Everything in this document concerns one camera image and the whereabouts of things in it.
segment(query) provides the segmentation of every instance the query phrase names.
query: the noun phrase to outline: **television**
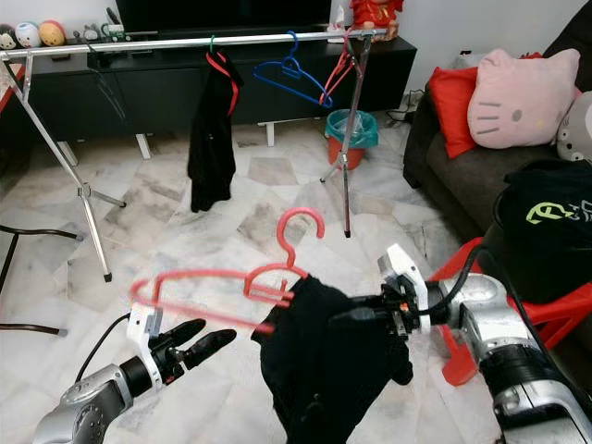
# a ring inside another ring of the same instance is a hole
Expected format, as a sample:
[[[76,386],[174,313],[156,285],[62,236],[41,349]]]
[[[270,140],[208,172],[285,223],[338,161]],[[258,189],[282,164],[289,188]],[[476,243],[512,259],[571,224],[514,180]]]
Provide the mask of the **television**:
[[[331,0],[117,0],[126,32],[304,31],[325,26]]]

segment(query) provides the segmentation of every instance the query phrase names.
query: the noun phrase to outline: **white wall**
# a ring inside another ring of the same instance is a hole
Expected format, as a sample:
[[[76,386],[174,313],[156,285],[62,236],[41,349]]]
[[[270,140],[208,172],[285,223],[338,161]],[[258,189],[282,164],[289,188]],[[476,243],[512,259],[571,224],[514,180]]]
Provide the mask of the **white wall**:
[[[514,56],[542,52],[585,2],[406,0],[401,36],[418,48],[408,89],[423,88],[435,67],[449,66],[463,49],[479,53],[502,47]],[[349,18],[349,3],[333,0],[331,16],[343,4]],[[56,19],[71,34],[85,23],[104,23],[108,6],[117,11],[115,0],[0,0],[0,22]]]

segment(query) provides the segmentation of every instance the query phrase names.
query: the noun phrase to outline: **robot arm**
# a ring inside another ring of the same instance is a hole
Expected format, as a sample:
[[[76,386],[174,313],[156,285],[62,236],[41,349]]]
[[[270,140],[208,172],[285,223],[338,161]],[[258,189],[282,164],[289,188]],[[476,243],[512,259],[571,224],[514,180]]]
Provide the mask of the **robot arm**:
[[[387,283],[382,305],[403,334],[426,323],[418,322],[426,302],[445,301],[456,285],[456,279],[426,285],[398,245],[379,264]],[[429,321],[461,331],[493,398],[505,442],[592,443],[592,423],[574,390],[510,307],[507,293],[495,278],[469,274],[450,303],[430,311]]]
[[[37,426],[33,444],[102,443],[111,422],[132,407],[134,398],[171,384],[236,337],[234,330],[217,331],[180,351],[177,347],[197,335],[205,321],[188,321],[159,334],[161,319],[160,310],[134,305],[128,338],[142,358],[110,364],[74,384]]]

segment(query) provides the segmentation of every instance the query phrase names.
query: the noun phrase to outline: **red figurine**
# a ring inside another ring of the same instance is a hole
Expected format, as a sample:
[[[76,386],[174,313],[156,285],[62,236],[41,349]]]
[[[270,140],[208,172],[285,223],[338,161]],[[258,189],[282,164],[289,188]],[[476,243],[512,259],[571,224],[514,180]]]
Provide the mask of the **red figurine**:
[[[397,13],[402,12],[403,0],[351,0],[353,27],[359,30],[387,28],[385,37],[376,40],[392,40],[399,33]]]

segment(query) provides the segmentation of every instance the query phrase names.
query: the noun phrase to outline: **yellow logo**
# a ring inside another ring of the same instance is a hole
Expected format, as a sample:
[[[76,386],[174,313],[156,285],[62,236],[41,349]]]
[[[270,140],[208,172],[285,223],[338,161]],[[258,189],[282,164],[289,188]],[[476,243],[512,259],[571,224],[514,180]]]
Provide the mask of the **yellow logo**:
[[[565,208],[563,208],[558,203],[541,202],[530,210],[528,216],[526,216],[526,220],[531,224],[536,225],[542,222],[542,220],[539,220],[541,218],[558,220],[573,215],[573,212],[565,211]]]

